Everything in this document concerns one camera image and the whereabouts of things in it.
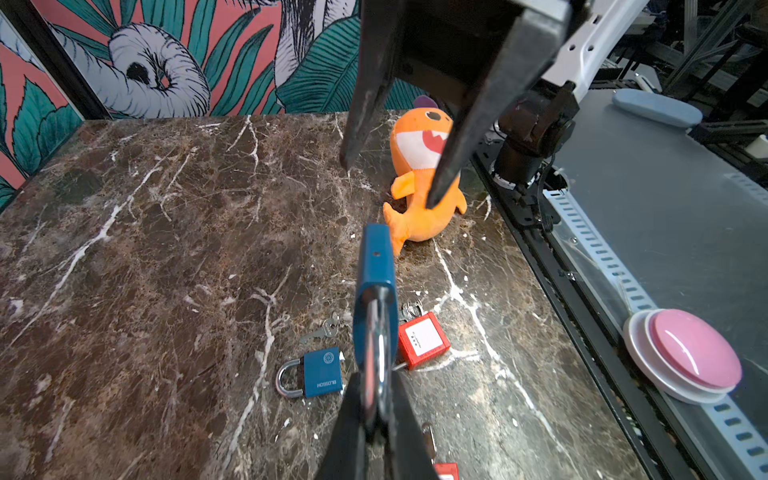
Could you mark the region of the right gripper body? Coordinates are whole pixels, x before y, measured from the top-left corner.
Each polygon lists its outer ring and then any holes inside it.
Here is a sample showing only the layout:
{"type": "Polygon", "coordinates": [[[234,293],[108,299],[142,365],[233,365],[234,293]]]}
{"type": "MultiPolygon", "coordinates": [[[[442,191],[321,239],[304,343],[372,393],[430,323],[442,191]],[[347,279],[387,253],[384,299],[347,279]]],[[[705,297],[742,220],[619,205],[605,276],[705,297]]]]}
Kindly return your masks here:
{"type": "Polygon", "coordinates": [[[507,104],[575,29],[573,1],[386,1],[383,90],[402,80],[458,105],[507,104]]]}

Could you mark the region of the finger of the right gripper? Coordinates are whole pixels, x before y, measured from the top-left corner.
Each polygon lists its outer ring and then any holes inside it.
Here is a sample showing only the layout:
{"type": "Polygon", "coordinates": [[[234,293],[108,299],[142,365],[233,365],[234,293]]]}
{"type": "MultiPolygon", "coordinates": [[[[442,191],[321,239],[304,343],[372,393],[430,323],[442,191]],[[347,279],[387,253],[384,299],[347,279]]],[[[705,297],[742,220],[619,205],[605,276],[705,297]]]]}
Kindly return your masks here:
{"type": "Polygon", "coordinates": [[[454,119],[426,200],[433,209],[445,197],[484,131],[552,64],[564,43],[570,7],[527,7],[471,89],[454,119]]]}
{"type": "Polygon", "coordinates": [[[358,72],[340,150],[345,170],[358,159],[392,88],[404,13],[404,1],[361,2],[358,72]]]}

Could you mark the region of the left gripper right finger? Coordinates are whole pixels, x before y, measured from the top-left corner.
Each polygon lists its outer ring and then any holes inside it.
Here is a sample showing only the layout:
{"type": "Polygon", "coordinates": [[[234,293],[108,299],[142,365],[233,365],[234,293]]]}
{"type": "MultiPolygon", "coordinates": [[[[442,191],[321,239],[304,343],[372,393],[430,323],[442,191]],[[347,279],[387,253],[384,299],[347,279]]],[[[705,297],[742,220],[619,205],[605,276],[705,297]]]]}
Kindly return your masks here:
{"type": "Polygon", "coordinates": [[[402,376],[392,374],[390,386],[391,411],[386,427],[384,478],[438,480],[402,376]]]}

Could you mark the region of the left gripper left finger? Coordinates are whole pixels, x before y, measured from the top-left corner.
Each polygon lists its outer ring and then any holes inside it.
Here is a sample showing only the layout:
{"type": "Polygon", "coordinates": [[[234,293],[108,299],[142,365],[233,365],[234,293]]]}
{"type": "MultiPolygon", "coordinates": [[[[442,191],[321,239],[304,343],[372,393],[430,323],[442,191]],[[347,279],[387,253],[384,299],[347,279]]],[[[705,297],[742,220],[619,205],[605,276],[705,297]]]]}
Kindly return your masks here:
{"type": "Polygon", "coordinates": [[[354,373],[350,377],[315,479],[366,478],[367,439],[362,416],[361,383],[360,373],[354,373]]]}

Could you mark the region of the red padlock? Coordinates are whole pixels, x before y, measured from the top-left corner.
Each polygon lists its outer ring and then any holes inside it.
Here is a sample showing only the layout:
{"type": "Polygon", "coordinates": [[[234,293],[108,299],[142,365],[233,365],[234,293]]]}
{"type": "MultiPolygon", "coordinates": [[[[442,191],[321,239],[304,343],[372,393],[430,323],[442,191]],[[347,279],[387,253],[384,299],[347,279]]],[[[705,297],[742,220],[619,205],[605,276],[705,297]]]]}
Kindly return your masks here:
{"type": "Polygon", "coordinates": [[[395,370],[416,369],[442,356],[451,348],[451,343],[433,312],[402,324],[398,329],[398,342],[402,360],[394,367],[395,370]]]}
{"type": "Polygon", "coordinates": [[[425,442],[428,457],[440,480],[459,480],[460,472],[456,463],[439,463],[437,461],[437,448],[433,426],[425,422],[421,426],[423,440],[425,442]]]}

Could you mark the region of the blue padlock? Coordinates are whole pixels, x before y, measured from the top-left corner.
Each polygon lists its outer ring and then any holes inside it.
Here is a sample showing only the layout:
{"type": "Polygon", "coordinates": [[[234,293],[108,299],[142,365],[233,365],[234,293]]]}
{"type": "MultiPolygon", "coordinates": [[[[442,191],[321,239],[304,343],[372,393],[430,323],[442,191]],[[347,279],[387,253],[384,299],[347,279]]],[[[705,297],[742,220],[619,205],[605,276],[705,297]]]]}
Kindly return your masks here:
{"type": "Polygon", "coordinates": [[[391,416],[391,371],[397,354],[398,301],[390,229],[364,228],[353,308],[355,360],[361,372],[362,423],[369,434],[391,416]]]}
{"type": "Polygon", "coordinates": [[[341,392],[344,388],[342,378],[343,355],[338,347],[317,350],[305,354],[301,359],[285,362],[278,369],[274,385],[279,395],[287,399],[314,398],[341,392]],[[282,383],[287,370],[303,368],[303,387],[288,389],[282,383]]]}

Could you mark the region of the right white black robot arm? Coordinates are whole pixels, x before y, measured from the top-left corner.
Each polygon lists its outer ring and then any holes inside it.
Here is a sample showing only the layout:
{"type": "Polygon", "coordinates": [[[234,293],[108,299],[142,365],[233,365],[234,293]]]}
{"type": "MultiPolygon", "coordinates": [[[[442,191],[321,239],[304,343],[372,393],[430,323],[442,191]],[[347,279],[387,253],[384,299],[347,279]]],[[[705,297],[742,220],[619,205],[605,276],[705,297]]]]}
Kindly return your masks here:
{"type": "Polygon", "coordinates": [[[340,149],[358,158],[396,79],[457,113],[427,204],[436,206],[484,133],[502,126],[521,157],[546,158],[640,1],[365,1],[359,65],[340,149]]]}

